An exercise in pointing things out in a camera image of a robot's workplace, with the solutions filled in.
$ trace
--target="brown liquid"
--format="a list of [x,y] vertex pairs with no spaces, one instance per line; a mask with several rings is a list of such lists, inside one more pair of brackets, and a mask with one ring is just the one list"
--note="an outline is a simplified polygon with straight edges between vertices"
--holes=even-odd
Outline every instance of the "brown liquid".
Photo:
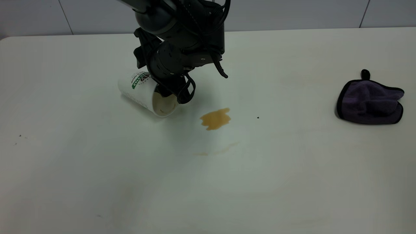
[[226,114],[229,112],[229,108],[220,109],[217,111],[210,112],[206,115],[203,115],[200,119],[202,119],[202,125],[208,126],[207,130],[216,130],[223,125],[226,125],[230,122],[231,118]]
[[[223,148],[222,150],[218,150],[218,151],[215,151],[215,152],[211,153],[211,155],[225,154],[230,150],[231,147],[234,147],[234,146],[238,145],[239,143],[240,142],[231,143],[227,147]],[[206,152],[194,153],[193,155],[195,155],[195,156],[208,156],[208,153],[206,153]]]

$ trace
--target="white paper cup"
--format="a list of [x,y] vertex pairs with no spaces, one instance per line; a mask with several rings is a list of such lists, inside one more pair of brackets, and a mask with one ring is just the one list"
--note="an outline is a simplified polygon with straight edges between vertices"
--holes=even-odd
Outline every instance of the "white paper cup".
[[162,97],[155,92],[157,83],[148,72],[134,72],[118,81],[119,90],[158,117],[168,117],[179,105],[175,95]]

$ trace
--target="table surface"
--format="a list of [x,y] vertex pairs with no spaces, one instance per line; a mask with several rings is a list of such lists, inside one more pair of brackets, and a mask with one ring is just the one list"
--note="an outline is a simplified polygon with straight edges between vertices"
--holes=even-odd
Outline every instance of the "table surface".
[[[121,96],[131,35],[0,41],[0,232],[416,232],[416,28],[227,32],[169,118]],[[338,119],[362,69],[398,124]],[[207,131],[200,117],[230,108]]]

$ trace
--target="microfiber towel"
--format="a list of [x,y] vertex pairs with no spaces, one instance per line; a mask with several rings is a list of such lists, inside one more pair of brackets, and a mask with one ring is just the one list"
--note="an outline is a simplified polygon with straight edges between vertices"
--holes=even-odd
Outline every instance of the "microfiber towel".
[[368,70],[361,71],[361,80],[349,81],[337,102],[341,119],[360,124],[396,124],[403,115],[397,101],[404,95],[400,88],[387,87],[370,80]]

